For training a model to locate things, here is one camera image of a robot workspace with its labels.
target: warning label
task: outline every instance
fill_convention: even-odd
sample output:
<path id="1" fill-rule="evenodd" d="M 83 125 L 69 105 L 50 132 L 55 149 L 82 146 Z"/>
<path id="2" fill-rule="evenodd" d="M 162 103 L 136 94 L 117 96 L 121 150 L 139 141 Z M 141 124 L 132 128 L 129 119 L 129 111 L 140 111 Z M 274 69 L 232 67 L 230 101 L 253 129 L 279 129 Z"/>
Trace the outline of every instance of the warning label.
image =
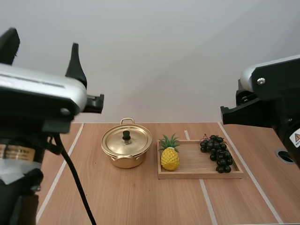
<path id="1" fill-rule="evenodd" d="M 290 136 L 290 140 L 296 148 L 300 146 L 300 128 Z"/>
<path id="2" fill-rule="evenodd" d="M 27 160 L 33 161 L 35 150 L 22 147 L 22 146 L 15 146 L 9 145 L 5 150 L 6 145 L 0 144 L 0 158 L 9 158 L 9 159 L 16 159 L 16 160 Z"/>

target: white line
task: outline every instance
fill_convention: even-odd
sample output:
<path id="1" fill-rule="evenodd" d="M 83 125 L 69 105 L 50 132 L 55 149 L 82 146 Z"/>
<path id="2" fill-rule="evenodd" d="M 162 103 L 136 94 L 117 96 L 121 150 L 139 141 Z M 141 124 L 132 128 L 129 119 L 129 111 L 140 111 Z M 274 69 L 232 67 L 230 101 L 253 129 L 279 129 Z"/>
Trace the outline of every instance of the white line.
<path id="1" fill-rule="evenodd" d="M 71 153 L 72 153 L 72 151 L 73 151 L 73 149 L 74 149 L 74 147 L 75 147 L 75 145 L 77 143 L 77 140 L 78 140 L 78 138 L 79 138 L 79 136 L 80 136 L 80 134 L 81 134 L 81 132 L 83 130 L 83 126 L 84 126 L 84 123 L 80 126 L 79 131 L 78 131 L 78 133 L 77 133 L 77 135 L 76 135 L 76 137 L 75 137 L 75 139 L 73 141 L 73 144 L 71 145 L 70 150 L 67 153 L 69 156 L 71 155 Z M 51 185 L 51 187 L 50 187 L 50 189 L 49 189 L 49 191 L 48 191 L 48 193 L 46 195 L 45 200 L 43 201 L 43 204 L 41 205 L 41 208 L 39 209 L 39 211 L 37 213 L 37 217 L 36 217 L 36 220 L 37 220 L 36 223 L 37 224 L 38 224 L 38 221 L 41 218 L 42 213 L 44 212 L 44 210 L 45 210 L 45 208 L 46 208 L 46 206 L 47 206 L 47 204 L 48 204 L 48 202 L 49 202 L 49 200 L 51 198 L 51 195 L 52 195 L 52 193 L 53 193 L 53 191 L 54 191 L 54 189 L 55 189 L 55 187 L 56 187 L 56 185 L 57 185 L 57 183 L 58 183 L 58 181 L 60 179 L 60 176 L 61 176 L 61 174 L 62 174 L 65 166 L 66 166 L 66 161 L 64 160 L 63 163 L 62 163 L 62 165 L 61 165 L 61 167 L 60 167 L 60 170 L 58 171 L 58 173 L 57 173 L 57 175 L 56 175 L 56 177 L 55 177 L 55 179 L 54 179 L 54 181 L 53 181 L 53 183 L 52 183 L 52 185 Z"/>
<path id="2" fill-rule="evenodd" d="M 251 180 L 253 181 L 253 183 L 255 184 L 256 188 L 258 189 L 259 193 L 262 195 L 262 198 L 264 199 L 264 201 L 267 203 L 269 209 L 271 210 L 271 212 L 273 213 L 274 217 L 276 218 L 276 220 L 278 221 L 278 223 L 283 224 L 282 219 L 280 218 L 280 216 L 278 215 L 278 213 L 276 212 L 275 208 L 273 207 L 273 205 L 271 204 L 271 202 L 269 201 L 268 197 L 266 196 L 266 194 L 264 193 L 263 189 L 261 188 L 261 186 L 259 185 L 259 183 L 257 182 L 257 180 L 255 179 L 254 175 L 252 174 L 252 172 L 250 171 L 249 167 L 247 166 L 246 162 L 243 160 L 242 156 L 240 155 L 239 151 L 237 150 L 237 148 L 235 147 L 235 145 L 233 144 L 232 140 L 230 139 L 229 135 L 227 134 L 227 132 L 225 131 L 224 127 L 221 125 L 220 122 L 218 122 L 218 125 L 220 126 L 221 130 L 223 131 L 223 133 L 225 134 L 227 140 L 229 141 L 229 143 L 231 144 L 232 148 L 234 149 L 235 153 L 237 154 L 237 156 L 239 157 L 241 163 L 243 164 L 243 166 L 245 167 L 247 173 L 249 174 L 249 177 L 251 178 Z"/>
<path id="3" fill-rule="evenodd" d="M 186 134 L 187 140 L 190 140 L 189 135 L 188 135 L 188 131 L 185 130 L 184 133 Z M 210 213 L 211 223 L 212 223 L 212 225 L 218 225 L 217 219 L 216 219 L 216 215 L 215 215 L 214 209 L 212 208 L 212 205 L 211 205 L 211 202 L 210 202 L 210 197 L 209 197 L 209 195 L 207 193 L 204 180 L 203 179 L 199 179 L 199 181 L 200 181 L 200 185 L 201 185 L 201 188 L 202 188 L 202 192 L 203 192 L 203 195 L 204 195 L 204 198 L 205 198 L 205 201 L 206 201 L 206 205 L 207 205 L 208 211 Z"/>
<path id="4" fill-rule="evenodd" d="M 189 135 L 188 135 L 188 131 L 187 131 L 187 130 L 185 130 L 185 131 L 184 131 L 184 133 L 186 134 L 186 138 L 187 138 L 187 140 L 190 140 L 190 138 L 189 138 Z"/>

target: screw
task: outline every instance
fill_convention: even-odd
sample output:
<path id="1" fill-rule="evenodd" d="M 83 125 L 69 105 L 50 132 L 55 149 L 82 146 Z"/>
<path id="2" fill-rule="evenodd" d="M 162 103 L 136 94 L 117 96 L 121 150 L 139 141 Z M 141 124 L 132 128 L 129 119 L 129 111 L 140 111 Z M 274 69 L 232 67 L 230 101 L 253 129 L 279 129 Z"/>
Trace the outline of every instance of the screw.
<path id="1" fill-rule="evenodd" d="M 257 79 L 257 84 L 258 84 L 258 85 L 263 85 L 264 83 L 266 83 L 266 79 L 264 79 L 263 77 Z"/>
<path id="2" fill-rule="evenodd" d="M 31 190 L 32 191 L 34 191 L 34 192 L 37 192 L 37 191 L 41 191 L 41 186 L 39 185 L 39 186 L 33 186 L 32 188 L 31 188 Z"/>
<path id="3" fill-rule="evenodd" d="M 60 109 L 61 114 L 63 114 L 64 116 L 68 116 L 70 115 L 70 111 L 66 108 L 61 108 Z"/>

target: metal pot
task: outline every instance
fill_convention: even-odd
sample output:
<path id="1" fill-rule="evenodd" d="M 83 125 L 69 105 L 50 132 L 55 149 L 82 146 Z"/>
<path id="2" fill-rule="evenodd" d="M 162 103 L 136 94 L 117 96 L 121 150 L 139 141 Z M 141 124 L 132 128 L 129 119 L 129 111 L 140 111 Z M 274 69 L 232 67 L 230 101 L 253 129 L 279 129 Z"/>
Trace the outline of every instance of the metal pot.
<path id="1" fill-rule="evenodd" d="M 110 162 L 119 168 L 132 168 L 141 164 L 152 143 L 150 131 L 135 124 L 132 118 L 124 118 L 102 138 L 102 149 Z"/>

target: yellow pineapple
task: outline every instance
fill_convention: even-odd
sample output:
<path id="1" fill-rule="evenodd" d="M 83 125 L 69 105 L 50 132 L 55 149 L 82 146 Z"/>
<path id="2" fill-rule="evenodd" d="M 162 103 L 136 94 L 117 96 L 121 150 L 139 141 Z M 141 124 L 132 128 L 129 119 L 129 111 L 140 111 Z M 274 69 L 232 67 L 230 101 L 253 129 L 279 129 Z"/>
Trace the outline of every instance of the yellow pineapple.
<path id="1" fill-rule="evenodd" d="M 163 147 L 160 150 L 164 150 L 161 155 L 160 163 L 166 170 L 174 171 L 179 166 L 179 155 L 178 150 L 176 149 L 179 144 L 176 140 L 175 134 L 172 135 L 169 139 L 164 135 L 164 139 L 160 139 L 160 145 Z"/>

